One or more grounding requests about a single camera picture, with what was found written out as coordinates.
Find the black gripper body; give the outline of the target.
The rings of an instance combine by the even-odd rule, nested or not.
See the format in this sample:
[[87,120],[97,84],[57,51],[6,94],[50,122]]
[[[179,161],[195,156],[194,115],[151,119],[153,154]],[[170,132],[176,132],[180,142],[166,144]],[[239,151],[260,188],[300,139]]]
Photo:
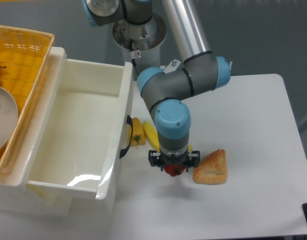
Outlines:
[[182,154],[178,154],[176,155],[175,153],[171,153],[171,154],[165,154],[164,152],[161,152],[161,158],[164,161],[164,166],[166,165],[183,165],[186,168],[186,157],[188,154],[188,151],[185,151]]

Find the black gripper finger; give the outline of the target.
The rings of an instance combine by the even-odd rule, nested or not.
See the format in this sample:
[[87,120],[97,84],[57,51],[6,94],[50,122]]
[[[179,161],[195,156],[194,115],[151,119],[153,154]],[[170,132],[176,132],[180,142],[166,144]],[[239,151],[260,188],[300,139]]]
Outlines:
[[189,151],[187,153],[185,161],[186,172],[188,172],[190,168],[197,168],[199,166],[200,159],[201,159],[201,153],[199,150]]
[[148,160],[152,167],[157,167],[162,172],[164,170],[164,161],[161,158],[160,152],[156,150],[148,151]]

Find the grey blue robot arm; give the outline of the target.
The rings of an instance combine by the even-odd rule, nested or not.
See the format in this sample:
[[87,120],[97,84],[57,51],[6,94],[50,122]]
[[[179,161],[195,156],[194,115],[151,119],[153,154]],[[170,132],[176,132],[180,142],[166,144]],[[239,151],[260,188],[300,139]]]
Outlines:
[[189,151],[191,116],[183,100],[225,86],[231,64],[213,54],[192,0],[162,4],[167,21],[150,0],[82,3],[91,25],[113,24],[113,38],[133,65],[157,130],[159,150],[149,152],[149,163],[174,177],[200,162],[200,153]]

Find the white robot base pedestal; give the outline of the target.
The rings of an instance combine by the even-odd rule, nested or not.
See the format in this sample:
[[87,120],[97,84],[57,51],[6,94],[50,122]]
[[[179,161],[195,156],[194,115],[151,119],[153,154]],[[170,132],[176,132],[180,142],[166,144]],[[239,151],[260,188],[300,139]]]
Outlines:
[[123,60],[132,63],[133,79],[150,67],[161,66],[161,45],[167,35],[164,20],[157,14],[142,25],[119,20],[112,28],[113,39],[122,51]]

